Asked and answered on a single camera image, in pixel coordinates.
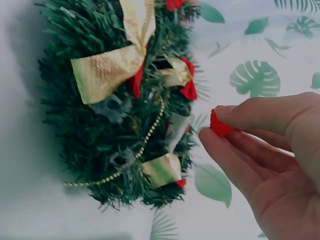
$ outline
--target leaf decal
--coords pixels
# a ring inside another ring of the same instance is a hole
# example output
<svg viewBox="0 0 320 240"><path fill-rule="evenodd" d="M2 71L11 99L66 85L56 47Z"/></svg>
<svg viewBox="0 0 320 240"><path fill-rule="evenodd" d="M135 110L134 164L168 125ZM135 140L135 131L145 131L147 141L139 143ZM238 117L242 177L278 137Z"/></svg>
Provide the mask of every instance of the leaf decal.
<svg viewBox="0 0 320 240"><path fill-rule="evenodd" d="M258 235L258 238L266 238L267 236L264 233Z"/></svg>
<svg viewBox="0 0 320 240"><path fill-rule="evenodd" d="M216 42L216 49L209 54L208 59L212 58L213 56L221 53L223 50L227 49L230 46L230 43L227 43L226 45L222 46L219 42Z"/></svg>
<svg viewBox="0 0 320 240"><path fill-rule="evenodd" d="M320 0L274 0L278 9L295 10L301 13L309 10L310 13L320 11Z"/></svg>
<svg viewBox="0 0 320 240"><path fill-rule="evenodd" d="M225 203L229 208L232 190L226 175L211 164L197 164L194 172L195 187L198 192L207 198Z"/></svg>
<svg viewBox="0 0 320 240"><path fill-rule="evenodd" d="M312 85L310 86L312 89L320 89L320 72L316 72L312 77Z"/></svg>
<svg viewBox="0 0 320 240"><path fill-rule="evenodd" d="M200 1L198 5L200 6L200 15L204 20L216 24L224 24L226 22L219 10L210 4L205 1Z"/></svg>
<svg viewBox="0 0 320 240"><path fill-rule="evenodd" d="M265 38L266 42L269 44L269 46L273 49L273 51L275 51L279 56L286 58L281 50L288 50L291 48L291 46L279 46L278 44L276 44L274 41L272 41L269 38Z"/></svg>
<svg viewBox="0 0 320 240"><path fill-rule="evenodd" d="M265 29L269 26L269 18L261 18L257 20L253 20L249 23L248 28L245 30L245 35L250 34L261 34L265 31Z"/></svg>
<svg viewBox="0 0 320 240"><path fill-rule="evenodd" d="M200 66L197 61L193 61L195 66L195 78L194 78L194 85L196 89L196 94L199 99L208 101L210 96L210 81L205 79L203 76L204 71L200 69Z"/></svg>
<svg viewBox="0 0 320 240"><path fill-rule="evenodd" d="M150 240L178 240L177 230L178 227L166 213L155 211Z"/></svg>
<svg viewBox="0 0 320 240"><path fill-rule="evenodd" d="M314 37L314 30L320 30L320 24L307 16L300 16L296 22L289 23L286 26L287 32L296 32L306 36L308 39Z"/></svg>
<svg viewBox="0 0 320 240"><path fill-rule="evenodd" d="M230 75L230 85L241 94L250 92L253 97L276 97L281 81L277 71L266 61L246 61L239 64Z"/></svg>

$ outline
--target monstera leaf print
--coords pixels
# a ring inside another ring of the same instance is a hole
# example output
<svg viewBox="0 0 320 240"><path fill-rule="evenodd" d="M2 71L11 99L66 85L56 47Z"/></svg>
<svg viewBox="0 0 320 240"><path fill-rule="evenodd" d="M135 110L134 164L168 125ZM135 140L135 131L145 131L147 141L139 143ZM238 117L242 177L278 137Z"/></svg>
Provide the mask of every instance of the monstera leaf print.
<svg viewBox="0 0 320 240"><path fill-rule="evenodd" d="M280 91L277 71L266 61L246 61L230 75L230 85L241 94L253 97L276 97Z"/></svg>
<svg viewBox="0 0 320 240"><path fill-rule="evenodd" d="M320 0L274 0L274 4L279 9L288 9L304 13L316 13L320 11Z"/></svg>
<svg viewBox="0 0 320 240"><path fill-rule="evenodd" d="M300 16L296 22L288 24L286 30L305 35L308 39L314 37L314 30L320 30L320 24L307 16Z"/></svg>
<svg viewBox="0 0 320 240"><path fill-rule="evenodd" d="M150 240L178 240L178 227L162 210L154 213Z"/></svg>

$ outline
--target bead string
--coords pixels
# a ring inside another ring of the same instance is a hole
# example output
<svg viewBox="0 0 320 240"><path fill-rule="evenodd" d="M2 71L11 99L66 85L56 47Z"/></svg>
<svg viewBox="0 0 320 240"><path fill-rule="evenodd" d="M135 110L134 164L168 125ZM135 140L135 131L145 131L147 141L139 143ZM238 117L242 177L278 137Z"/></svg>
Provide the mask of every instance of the bead string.
<svg viewBox="0 0 320 240"><path fill-rule="evenodd" d="M142 154L145 151L144 146L147 144L149 138L151 137L151 134L154 132L154 130L156 129L156 127L158 126L161 117L164 114L165 111L165 103L164 100L160 97L160 102L161 102L161 109L159 112L159 115L156 117L155 122L153 123L153 125L151 126L149 132L147 133L147 135L144 138L144 142L142 147L140 148L140 151L134 155L134 157L136 159L140 158L142 156ZM101 179L99 181L90 181L90 182L64 182L63 185L66 187L89 187L89 186L96 186L96 185L101 185L101 184L105 184L107 182L110 182L111 180L119 177L122 174L122 169L119 169L117 172L111 174L108 177L105 177L104 179Z"/></svg>

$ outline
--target gold ribbon bow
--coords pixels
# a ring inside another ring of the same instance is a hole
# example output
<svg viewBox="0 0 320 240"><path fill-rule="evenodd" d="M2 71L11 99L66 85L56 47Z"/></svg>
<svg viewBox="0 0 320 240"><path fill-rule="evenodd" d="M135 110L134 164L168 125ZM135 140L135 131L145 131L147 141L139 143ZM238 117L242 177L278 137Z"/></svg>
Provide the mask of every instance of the gold ribbon bow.
<svg viewBox="0 0 320 240"><path fill-rule="evenodd" d="M127 79L145 60L146 45L156 30L154 0L119 0L126 39L132 45L95 56L72 59L75 80L84 104L98 103Z"/></svg>
<svg viewBox="0 0 320 240"><path fill-rule="evenodd" d="M146 161L142 164L143 172L149 176L154 188L174 183L182 179L179 158L173 153Z"/></svg>
<svg viewBox="0 0 320 240"><path fill-rule="evenodd" d="M179 58L165 56L165 59L172 68L162 69L160 72L165 78L165 86L167 88L173 86L185 86L187 82L193 79L186 63Z"/></svg>

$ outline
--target green pine needles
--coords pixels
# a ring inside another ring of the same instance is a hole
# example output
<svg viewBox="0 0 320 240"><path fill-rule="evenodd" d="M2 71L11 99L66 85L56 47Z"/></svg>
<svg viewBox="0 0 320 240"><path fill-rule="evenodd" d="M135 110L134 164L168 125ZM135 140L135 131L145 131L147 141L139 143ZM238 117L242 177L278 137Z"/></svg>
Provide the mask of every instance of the green pine needles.
<svg viewBox="0 0 320 240"><path fill-rule="evenodd" d="M134 98L127 83L115 92L122 102L130 102L130 112L121 123L97 114L82 103L70 59L89 57L129 46L123 27L123 13L117 0L46 0L37 6L46 18L53 36L45 50L46 57L39 61L47 92L42 103L48 106L45 123L56 128L63 150L63 165L76 176L76 181L99 181L117 171L110 157L126 149L139 151L144 138L155 122L161 103L165 111L158 127L144 147L141 158L128 171L124 171L105 184L90 186L91 195L103 206L131 205L141 200L144 204L161 208L173 200L183 199L184 189L176 183L152 188L142 174L142 163L166 154L166 128L172 113L191 114L191 102L181 93L179 86L166 88L157 74L164 55L191 59L189 52L189 26L180 21L198 17L198 9L188 2L180 9L169 11L165 0L156 1L156 32L148 44L145 68L140 86L140 98ZM174 153L179 157L183 173L191 167L189 150L195 145L193 130L186 132Z"/></svg>

